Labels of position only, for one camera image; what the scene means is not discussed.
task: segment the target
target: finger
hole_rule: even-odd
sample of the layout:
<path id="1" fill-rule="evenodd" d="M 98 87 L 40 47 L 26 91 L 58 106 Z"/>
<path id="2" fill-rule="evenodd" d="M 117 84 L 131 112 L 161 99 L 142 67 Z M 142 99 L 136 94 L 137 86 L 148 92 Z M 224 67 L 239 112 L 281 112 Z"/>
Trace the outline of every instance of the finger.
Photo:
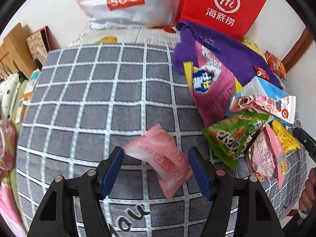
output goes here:
<path id="1" fill-rule="evenodd" d="M 309 198 L 313 201 L 315 199 L 315 191 L 314 191 L 314 185 L 311 183 L 311 181 L 307 180 L 305 182 L 305 191 Z"/>
<path id="2" fill-rule="evenodd" d="M 307 206 L 307 208 L 309 208 L 309 209 L 312 208 L 313 202 L 311 201 L 311 199 L 309 198 L 308 194 L 306 193 L 306 190 L 304 190 L 302 192 L 301 199 L 304 202 L 304 204 Z"/>
<path id="3" fill-rule="evenodd" d="M 312 184 L 316 183 L 316 175 L 315 175 L 315 169 L 314 168 L 312 168 L 309 171 L 308 179 L 311 181 Z"/>
<path id="4" fill-rule="evenodd" d="M 298 201 L 298 206 L 300 208 L 301 211 L 306 212 L 307 211 L 307 206 L 305 205 L 305 203 L 303 202 L 302 198 L 300 198 L 300 200 Z"/>

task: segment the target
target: purple bag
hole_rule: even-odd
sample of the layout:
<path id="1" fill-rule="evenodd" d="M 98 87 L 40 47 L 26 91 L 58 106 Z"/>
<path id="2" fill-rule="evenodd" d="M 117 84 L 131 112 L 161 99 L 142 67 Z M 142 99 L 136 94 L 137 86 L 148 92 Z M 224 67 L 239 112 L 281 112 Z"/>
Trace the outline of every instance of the purple bag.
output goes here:
<path id="1" fill-rule="evenodd" d="M 283 89 L 277 77 L 273 74 L 266 61 L 256 52 L 247 46 L 239 43 L 231 37 L 204 27 L 189 20 L 181 21 L 176 25 L 181 31 L 181 43 L 177 44 L 172 59 L 174 69 L 183 74 L 183 63 L 191 61 L 198 65 L 195 53 L 195 42 L 199 36 L 210 38 L 222 52 L 215 53 L 215 56 L 230 69 L 242 86 L 250 82 L 256 76 L 253 66 L 260 67 L 267 72 L 270 82 L 276 87 Z"/>

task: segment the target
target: yellow snack bag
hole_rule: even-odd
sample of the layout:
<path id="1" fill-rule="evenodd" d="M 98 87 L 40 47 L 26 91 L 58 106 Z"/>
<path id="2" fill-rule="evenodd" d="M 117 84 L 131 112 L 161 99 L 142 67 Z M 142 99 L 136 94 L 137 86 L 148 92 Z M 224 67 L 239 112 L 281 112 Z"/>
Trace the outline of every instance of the yellow snack bag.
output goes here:
<path id="1" fill-rule="evenodd" d="M 239 92 L 241 92 L 243 90 L 243 87 L 241 86 L 241 84 L 239 83 L 237 78 L 235 78 L 235 84 L 236 84 L 236 92 L 235 92 L 235 94 L 238 94 Z"/>
<path id="2" fill-rule="evenodd" d="M 272 130 L 280 139 L 285 154 L 287 154 L 289 151 L 298 150 L 302 147 L 301 144 L 296 141 L 295 138 L 290 135 L 284 126 L 282 126 L 281 123 L 276 119 L 272 122 Z"/>
<path id="3" fill-rule="evenodd" d="M 255 44 L 254 41 L 244 37 L 244 39 L 242 39 L 242 44 L 244 44 L 245 46 L 247 46 L 248 48 L 250 48 L 251 50 L 255 51 L 256 53 L 258 53 L 262 58 L 264 58 L 264 60 L 267 62 L 267 59 L 264 56 L 264 52 L 258 47 L 258 45 Z"/>

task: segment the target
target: green snack bag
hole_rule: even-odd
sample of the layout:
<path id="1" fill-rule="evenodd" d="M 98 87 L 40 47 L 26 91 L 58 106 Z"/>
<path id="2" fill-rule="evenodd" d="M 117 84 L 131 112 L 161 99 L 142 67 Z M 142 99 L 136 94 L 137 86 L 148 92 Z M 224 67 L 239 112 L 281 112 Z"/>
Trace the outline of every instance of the green snack bag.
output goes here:
<path id="1" fill-rule="evenodd" d="M 237 170 L 237 157 L 244 153 L 247 144 L 269 114 L 242 111 L 230 118 L 202 130 L 215 155 L 232 170 Z"/>

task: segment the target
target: grid-pattern blanket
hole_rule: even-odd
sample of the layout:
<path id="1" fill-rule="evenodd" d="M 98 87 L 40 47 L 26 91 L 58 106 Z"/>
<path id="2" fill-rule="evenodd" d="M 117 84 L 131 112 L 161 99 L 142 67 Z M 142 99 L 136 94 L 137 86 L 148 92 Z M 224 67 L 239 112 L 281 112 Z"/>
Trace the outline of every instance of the grid-pattern blanket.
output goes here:
<path id="1" fill-rule="evenodd" d="M 183 75 L 173 71 L 173 49 L 139 44 L 88 45 L 49 54 L 18 143 L 17 180 L 24 222 L 32 218 L 55 176 L 81 176 L 108 158 L 115 146 L 160 122 L 179 150 L 197 146 L 216 168 L 235 177 L 250 175 L 243 157 L 232 172 L 209 151 L 203 122 Z M 281 190 L 276 180 L 262 184 L 279 217 L 298 199 L 306 178 L 305 150 L 287 156 Z M 234 198 L 227 236 L 232 236 Z M 112 193 L 102 202 L 116 236 L 199 236 L 211 207 L 194 177 L 168 200 L 152 168 L 126 156 Z M 141 217 L 140 210 L 150 212 Z M 79 199 L 75 211 L 85 236 Z"/>

